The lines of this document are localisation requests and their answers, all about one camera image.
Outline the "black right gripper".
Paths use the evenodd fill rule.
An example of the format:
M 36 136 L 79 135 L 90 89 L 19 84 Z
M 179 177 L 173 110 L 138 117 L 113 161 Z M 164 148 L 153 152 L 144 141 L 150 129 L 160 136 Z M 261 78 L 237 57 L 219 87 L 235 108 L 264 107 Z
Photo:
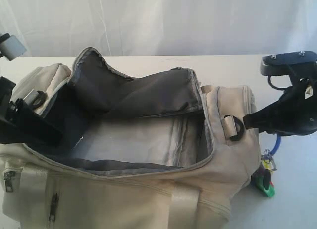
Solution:
M 275 90 L 283 91 L 278 99 L 278 106 L 269 105 L 259 111 L 243 117 L 246 129 L 258 128 L 270 130 L 270 134 L 280 136 L 305 136 L 317 131 L 317 95 L 314 93 L 315 82 L 300 78 L 293 80 L 289 87 L 277 87 L 270 81 Z M 272 125 L 271 113 L 275 113 L 277 123 Z

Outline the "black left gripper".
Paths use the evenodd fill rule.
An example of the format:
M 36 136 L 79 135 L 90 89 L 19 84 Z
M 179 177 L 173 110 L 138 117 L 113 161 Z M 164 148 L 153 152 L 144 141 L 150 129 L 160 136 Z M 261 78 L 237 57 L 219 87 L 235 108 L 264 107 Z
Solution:
M 9 79 L 0 77 L 0 128 L 17 128 L 40 142 L 58 145 L 62 140 L 61 131 L 35 113 L 24 100 L 11 100 L 15 85 Z

